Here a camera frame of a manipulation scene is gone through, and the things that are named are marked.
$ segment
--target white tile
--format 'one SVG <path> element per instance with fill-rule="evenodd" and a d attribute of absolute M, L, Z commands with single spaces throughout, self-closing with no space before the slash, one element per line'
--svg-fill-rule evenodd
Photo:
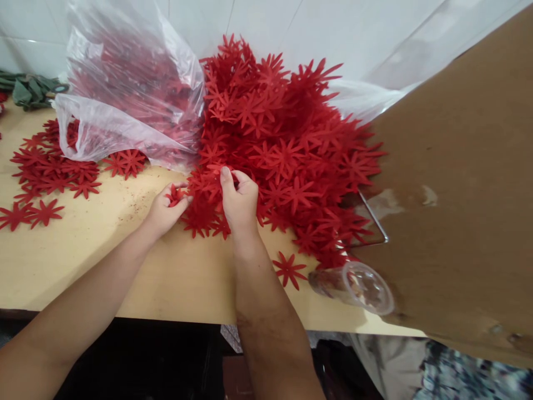
<path fill-rule="evenodd" d="M 64 43 L 42 0 L 0 0 L 0 36 Z"/>
<path fill-rule="evenodd" d="M 68 42 L 67 0 L 46 0 L 48 10 L 61 35 L 63 43 Z"/>
<path fill-rule="evenodd" d="M 454 0 L 444 3 L 364 79 L 391 89 L 423 82 L 532 2 Z"/>
<path fill-rule="evenodd" d="M 66 45 L 0 37 L 0 69 L 55 78 L 66 71 Z"/>
<path fill-rule="evenodd" d="M 222 43 L 233 0 L 170 0 L 169 20 L 197 57 L 211 56 Z"/>
<path fill-rule="evenodd" d="M 235 0 L 228 34 L 242 35 L 258 57 L 275 53 L 302 1 L 305 0 Z"/>
<path fill-rule="evenodd" d="M 303 0 L 280 49 L 294 69 L 326 57 L 351 80 L 386 59 L 443 0 Z"/>
<path fill-rule="evenodd" d="M 146 0 L 146 2 L 154 2 L 165 18 L 168 19 L 168 3 L 169 0 Z M 46 0 L 46 4 L 56 26 L 59 30 L 59 34 L 63 40 L 63 43 L 68 42 L 68 21 L 67 21 L 67 0 Z"/>
<path fill-rule="evenodd" d="M 161 13 L 168 19 L 168 10 L 170 0 L 155 0 Z"/>

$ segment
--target plastic cup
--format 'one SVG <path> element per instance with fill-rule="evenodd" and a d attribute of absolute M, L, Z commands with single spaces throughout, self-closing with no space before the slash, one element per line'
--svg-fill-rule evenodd
<path fill-rule="evenodd" d="M 340 268 L 319 269 L 309 274 L 313 290 L 379 316 L 394 310 L 393 294 L 380 274 L 360 262 Z"/>

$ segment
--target plastic wrap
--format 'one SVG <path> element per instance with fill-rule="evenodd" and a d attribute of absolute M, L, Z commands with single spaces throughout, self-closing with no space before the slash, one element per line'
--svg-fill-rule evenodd
<path fill-rule="evenodd" d="M 416 85 L 398 91 L 362 81 L 334 79 L 329 82 L 328 93 L 338 94 L 328 103 L 336 107 L 343 117 L 352 114 L 353 118 L 368 123 L 401 100 L 414 87 Z"/>
<path fill-rule="evenodd" d="M 69 0 L 69 94 L 57 95 L 61 148 L 77 161 L 139 149 L 182 171 L 196 160 L 204 75 L 197 57 L 148 0 Z M 67 125 L 80 120 L 76 148 Z"/>

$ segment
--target green cloth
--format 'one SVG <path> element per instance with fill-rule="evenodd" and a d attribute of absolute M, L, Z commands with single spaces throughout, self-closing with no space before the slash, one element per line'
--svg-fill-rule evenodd
<path fill-rule="evenodd" d="M 24 111 L 51 107 L 46 94 L 59 84 L 41 75 L 11 74 L 0 69 L 0 91 L 13 92 L 13 101 Z"/>

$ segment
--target table surface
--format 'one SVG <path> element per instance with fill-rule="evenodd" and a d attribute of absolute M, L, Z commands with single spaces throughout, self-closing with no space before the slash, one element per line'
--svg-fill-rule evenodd
<path fill-rule="evenodd" d="M 10 162 L 23 138 L 42 131 L 55 118 L 53 109 L 24 113 L 11 100 L 0 116 L 0 207 L 11 208 L 13 196 L 22 193 L 18 172 Z M 61 220 L 30 230 L 23 224 L 15 232 L 0 231 L 0 308 L 40 311 L 85 271 L 97 263 L 148 212 L 153 197 L 168 183 L 185 180 L 182 174 L 148 167 L 138 177 L 102 172 L 100 194 L 73 198 L 73 192 L 55 192 Z M 293 234 L 260 229 L 273 259 L 278 251 L 296 254 L 297 264 L 312 271 L 317 261 L 298 254 Z M 232 242 L 221 235 L 192 239 L 178 223 L 148 254 L 118 312 L 120 317 L 168 321 L 235 323 Z M 415 329 L 390 325 L 362 308 L 345 305 L 313 292 L 307 283 L 300 291 L 286 287 L 306 329 L 357 333 L 423 336 Z"/>

